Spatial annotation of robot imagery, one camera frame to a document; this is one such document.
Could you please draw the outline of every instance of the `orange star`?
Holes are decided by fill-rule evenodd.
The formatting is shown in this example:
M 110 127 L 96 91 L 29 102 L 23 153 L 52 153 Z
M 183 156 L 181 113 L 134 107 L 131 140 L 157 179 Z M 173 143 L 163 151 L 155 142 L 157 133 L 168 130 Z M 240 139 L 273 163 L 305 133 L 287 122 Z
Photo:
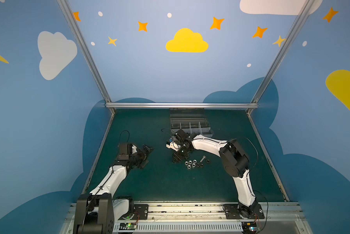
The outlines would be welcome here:
M 146 25 L 147 25 L 148 23 L 141 23 L 140 21 L 139 21 L 139 31 L 141 31 L 141 30 L 144 30 L 145 32 L 147 32 L 147 30 L 146 30 Z
M 328 22 L 331 21 L 332 17 L 334 15 L 336 15 L 338 13 L 338 11 L 334 11 L 333 8 L 331 7 L 331 9 L 329 10 L 328 14 L 326 16 L 324 16 L 323 19 L 327 20 Z
M 80 18 L 79 18 L 79 12 L 73 12 L 74 13 L 74 16 L 75 16 L 75 20 L 77 21 L 81 21 Z
M 213 29 L 213 28 L 217 28 L 220 30 L 220 24 L 224 21 L 224 19 L 217 19 L 215 17 L 214 18 L 214 22 L 213 22 L 213 25 L 211 25 L 211 28 L 210 29 Z
M 260 28 L 260 27 L 258 27 L 257 28 L 257 32 L 253 35 L 253 37 L 260 37 L 260 38 L 262 38 L 263 33 L 266 31 L 266 29 L 268 29 L 268 28 Z

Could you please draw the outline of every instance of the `yellow cloud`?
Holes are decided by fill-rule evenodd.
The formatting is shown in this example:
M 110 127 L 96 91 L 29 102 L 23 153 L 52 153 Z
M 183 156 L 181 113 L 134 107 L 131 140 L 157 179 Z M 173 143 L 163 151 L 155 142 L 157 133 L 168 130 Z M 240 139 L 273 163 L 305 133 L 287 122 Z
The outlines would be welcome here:
M 171 52 L 204 52 L 208 47 L 201 34 L 194 33 L 188 28 L 177 31 L 174 39 L 166 44 L 166 49 Z
M 337 70 L 326 79 L 329 91 L 350 110 L 350 71 Z

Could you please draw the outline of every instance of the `black bracket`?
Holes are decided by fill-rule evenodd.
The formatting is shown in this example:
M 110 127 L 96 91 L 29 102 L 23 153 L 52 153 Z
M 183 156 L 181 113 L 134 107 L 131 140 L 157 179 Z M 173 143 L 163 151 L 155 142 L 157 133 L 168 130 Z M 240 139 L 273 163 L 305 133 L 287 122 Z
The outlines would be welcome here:
M 239 204 L 224 204 L 223 210 L 227 219 L 264 219 L 265 215 L 260 204 L 257 204 L 248 217 L 242 216 Z

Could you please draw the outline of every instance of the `aluminum rail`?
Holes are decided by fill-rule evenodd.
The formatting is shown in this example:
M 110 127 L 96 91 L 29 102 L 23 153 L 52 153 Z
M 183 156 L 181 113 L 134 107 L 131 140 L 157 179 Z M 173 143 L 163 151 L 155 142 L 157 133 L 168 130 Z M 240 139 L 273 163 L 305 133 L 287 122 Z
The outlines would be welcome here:
M 107 102 L 107 108 L 258 108 L 257 103 L 133 103 Z

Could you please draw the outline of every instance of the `metal pole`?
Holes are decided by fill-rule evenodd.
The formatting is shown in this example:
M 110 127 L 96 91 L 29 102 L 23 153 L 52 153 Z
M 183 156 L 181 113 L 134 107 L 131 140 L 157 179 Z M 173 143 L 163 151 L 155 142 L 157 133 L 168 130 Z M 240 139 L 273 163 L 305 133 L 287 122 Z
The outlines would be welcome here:
M 269 82 L 271 81 L 272 77 L 274 76 L 276 70 L 280 66 L 280 63 L 285 57 L 285 54 L 287 54 L 290 46 L 292 45 L 294 39 L 298 35 L 299 31 L 301 30 L 303 24 L 305 23 L 310 8 L 312 7 L 315 0 L 306 0 L 305 4 L 303 5 L 301 11 L 299 12 L 296 20 L 294 21 L 292 27 L 290 28 L 286 39 L 284 41 L 284 44 L 280 47 L 279 52 L 276 54 L 276 57 L 271 64 L 271 67 L 268 69 L 268 72 L 266 76 L 263 78 L 261 85 L 259 86 L 257 92 L 255 93 L 251 103 L 258 103 L 259 99 L 261 98 L 263 92 L 266 90 L 266 87 L 268 86 Z M 247 114 L 250 115 L 252 113 L 253 109 L 249 108 L 247 110 Z

